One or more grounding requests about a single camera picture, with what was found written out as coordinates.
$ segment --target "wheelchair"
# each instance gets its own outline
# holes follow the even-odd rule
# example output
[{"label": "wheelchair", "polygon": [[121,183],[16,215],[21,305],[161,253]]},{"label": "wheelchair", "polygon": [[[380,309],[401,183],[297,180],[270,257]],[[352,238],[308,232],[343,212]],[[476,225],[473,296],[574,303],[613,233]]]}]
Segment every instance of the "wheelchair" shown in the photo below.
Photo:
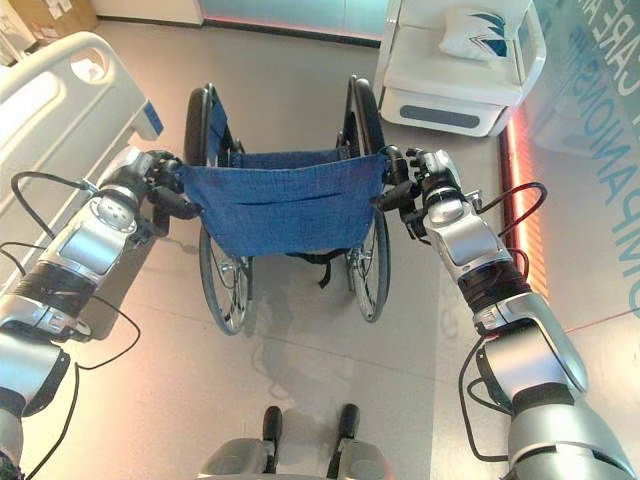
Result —
[{"label": "wheelchair", "polygon": [[389,233],[371,205],[389,159],[375,98],[349,80],[335,148],[248,154],[230,132],[209,83],[189,98],[181,180],[201,206],[199,261],[207,305],[227,335],[241,331],[253,299],[253,258],[285,254],[324,265],[345,259],[348,288],[362,316],[380,318],[390,283]]}]

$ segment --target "wheelchair handle grip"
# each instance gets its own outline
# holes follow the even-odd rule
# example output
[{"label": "wheelchair handle grip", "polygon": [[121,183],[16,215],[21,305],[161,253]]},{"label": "wheelchair handle grip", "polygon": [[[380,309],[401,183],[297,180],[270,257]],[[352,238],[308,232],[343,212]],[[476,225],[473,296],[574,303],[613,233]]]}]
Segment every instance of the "wheelchair handle grip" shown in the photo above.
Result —
[{"label": "wheelchair handle grip", "polygon": [[391,160],[391,168],[385,183],[397,186],[409,180],[409,167],[407,166],[407,161],[402,157],[400,149],[390,145],[386,148],[385,153]]},{"label": "wheelchair handle grip", "polygon": [[159,186],[149,193],[149,201],[158,210],[172,217],[190,220],[198,216],[201,211],[199,205],[188,202],[171,189]]},{"label": "wheelchair handle grip", "polygon": [[379,197],[373,200],[373,204],[381,212],[389,212],[391,210],[397,210],[399,208],[413,205],[415,210],[415,204],[413,200],[420,195],[418,186],[411,180],[405,180],[399,185],[393,187],[391,190],[383,193]]}]

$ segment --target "white wall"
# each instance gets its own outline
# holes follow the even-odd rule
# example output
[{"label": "white wall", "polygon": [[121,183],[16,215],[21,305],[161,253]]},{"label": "white wall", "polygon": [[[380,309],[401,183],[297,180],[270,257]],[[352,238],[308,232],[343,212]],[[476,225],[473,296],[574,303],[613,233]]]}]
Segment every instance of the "white wall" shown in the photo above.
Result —
[{"label": "white wall", "polygon": [[98,15],[202,25],[198,0],[92,0]]}]

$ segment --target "robotic hand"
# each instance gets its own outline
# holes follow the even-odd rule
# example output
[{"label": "robotic hand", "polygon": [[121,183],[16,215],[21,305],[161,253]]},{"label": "robotic hand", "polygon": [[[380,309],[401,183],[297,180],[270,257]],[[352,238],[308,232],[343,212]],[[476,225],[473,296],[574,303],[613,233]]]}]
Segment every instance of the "robotic hand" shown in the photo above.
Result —
[{"label": "robotic hand", "polygon": [[394,187],[376,206],[398,209],[409,234],[428,237],[442,258],[474,314],[482,380],[494,402],[511,413],[505,480],[637,478],[611,429],[584,400],[588,379],[580,355],[500,237],[477,215],[479,194],[462,193],[442,150],[407,152],[418,169],[415,182],[400,151],[389,147],[387,153]]},{"label": "robotic hand", "polygon": [[[21,418],[51,402],[69,367],[69,355],[52,342],[90,339],[78,316],[125,244],[166,235],[171,216],[198,214],[180,196],[180,165],[167,152],[127,147],[33,270],[0,298],[0,478],[20,478]],[[145,198],[154,204],[152,222],[140,215]]]}]

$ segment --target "white pillow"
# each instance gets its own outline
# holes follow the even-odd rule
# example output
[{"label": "white pillow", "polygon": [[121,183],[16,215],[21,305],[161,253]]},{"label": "white pillow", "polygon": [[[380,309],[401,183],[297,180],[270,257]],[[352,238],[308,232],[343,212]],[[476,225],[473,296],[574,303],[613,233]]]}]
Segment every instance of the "white pillow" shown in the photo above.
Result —
[{"label": "white pillow", "polygon": [[495,60],[507,56],[504,19],[475,8],[447,10],[447,30],[440,50],[456,57]]}]

